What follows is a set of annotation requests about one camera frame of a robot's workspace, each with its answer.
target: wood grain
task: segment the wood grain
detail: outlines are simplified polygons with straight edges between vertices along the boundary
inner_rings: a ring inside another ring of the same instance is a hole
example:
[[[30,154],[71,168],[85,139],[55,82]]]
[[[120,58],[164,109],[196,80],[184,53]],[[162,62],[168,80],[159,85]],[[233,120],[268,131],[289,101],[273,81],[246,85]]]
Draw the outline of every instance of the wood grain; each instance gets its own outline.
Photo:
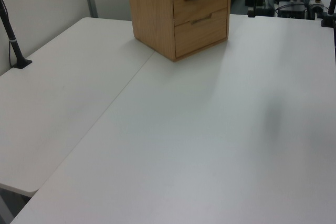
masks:
[[[228,0],[174,0],[175,26],[227,7]]]
[[[177,61],[228,38],[230,0],[130,0],[136,39]]]
[[[226,38],[227,9],[175,27],[176,57]]]
[[[173,0],[130,0],[135,38],[175,59]]]

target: black stand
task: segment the black stand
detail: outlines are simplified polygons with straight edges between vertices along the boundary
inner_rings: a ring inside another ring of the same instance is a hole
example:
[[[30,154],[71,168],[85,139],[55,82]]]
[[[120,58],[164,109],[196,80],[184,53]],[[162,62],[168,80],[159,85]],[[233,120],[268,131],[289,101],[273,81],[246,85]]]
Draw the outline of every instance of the black stand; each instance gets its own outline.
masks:
[[[336,0],[330,1],[330,6],[328,13],[323,13],[323,20],[321,21],[322,27],[334,27],[335,23],[335,6],[336,6]]]
[[[16,64],[13,65],[13,68],[23,69],[27,65],[32,63],[32,61],[31,60],[26,60],[22,56],[21,50],[19,48],[19,44],[17,43],[17,40],[15,38],[12,26],[10,25],[7,10],[6,10],[5,3],[4,3],[3,0],[0,0],[0,17],[1,17],[2,23],[4,24],[4,27],[6,29],[6,32],[7,32],[8,38],[9,38],[9,42],[11,43],[12,48],[14,50],[14,53],[16,55],[17,61],[16,61]]]

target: white table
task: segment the white table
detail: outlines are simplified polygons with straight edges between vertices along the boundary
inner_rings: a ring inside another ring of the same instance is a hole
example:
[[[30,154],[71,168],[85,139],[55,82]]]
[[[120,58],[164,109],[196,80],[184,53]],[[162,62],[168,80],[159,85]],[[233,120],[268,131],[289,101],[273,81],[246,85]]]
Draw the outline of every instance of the white table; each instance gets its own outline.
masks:
[[[32,196],[153,50],[130,22],[85,18],[0,77],[0,188]]]
[[[13,224],[333,223],[335,84],[332,29],[231,15],[228,42],[155,53]]]

